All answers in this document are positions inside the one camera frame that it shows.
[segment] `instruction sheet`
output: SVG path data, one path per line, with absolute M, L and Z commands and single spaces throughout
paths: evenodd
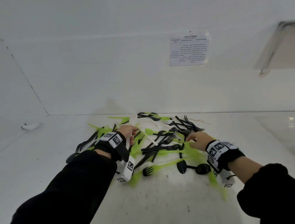
M 204 64 L 209 43 L 209 35 L 188 35 L 171 37 L 170 66 Z

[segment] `person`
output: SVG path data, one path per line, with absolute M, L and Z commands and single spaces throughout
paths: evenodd
M 126 145 L 126 139 L 131 134 L 135 135 L 136 130 L 134 126 L 122 125 L 117 133 Z M 186 140 L 195 140 L 190 143 L 191 147 L 202 151 L 216 141 L 204 132 L 191 133 Z M 294 221 L 295 179 L 288 174 L 286 167 L 281 164 L 262 166 L 244 154 L 224 166 L 245 184 L 237 200 L 246 214 L 260 218 L 261 223 Z M 90 223 L 116 169 L 112 153 L 106 149 L 80 153 L 56 175 L 44 192 L 27 200 L 16 210 L 11 224 Z

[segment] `hand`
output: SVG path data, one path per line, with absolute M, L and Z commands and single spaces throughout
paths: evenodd
M 192 148 L 205 151 L 208 143 L 215 139 L 205 132 L 194 132 L 190 133 L 189 136 L 186 138 L 187 142 L 189 142 L 190 140 L 196 140 L 196 142 L 191 142 L 190 146 Z
M 130 137 L 131 134 L 132 135 L 136 135 L 136 132 L 135 131 L 137 131 L 137 130 L 138 130 L 137 127 L 134 127 L 132 125 L 125 125 L 125 124 L 123 124 L 123 125 L 121 125 L 118 128 L 117 131 L 118 132 L 121 132 L 124 135 L 124 137 L 126 138 L 126 140 L 127 140 Z M 134 140 L 134 137 L 131 136 L 130 137 L 130 145 L 133 145 L 133 140 Z

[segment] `person's left hand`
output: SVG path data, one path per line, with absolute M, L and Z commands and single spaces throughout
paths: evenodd
M 118 132 L 121 132 L 124 135 L 124 137 L 126 138 L 126 140 L 127 140 L 130 137 L 131 134 L 132 135 L 136 135 L 136 132 L 135 131 L 137 131 L 137 130 L 138 130 L 137 127 L 134 127 L 132 125 L 125 125 L 125 124 L 123 124 L 123 125 L 121 125 L 118 128 L 117 131 Z M 134 137 L 131 136 L 130 137 L 130 145 L 133 145 L 133 140 L 134 140 Z

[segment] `black sweater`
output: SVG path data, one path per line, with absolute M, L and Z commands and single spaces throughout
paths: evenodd
M 23 203 L 11 224 L 90 223 L 115 175 L 117 164 L 85 151 L 67 164 L 41 194 Z M 261 223 L 294 222 L 295 179 L 281 164 L 268 164 L 250 178 L 237 199 Z

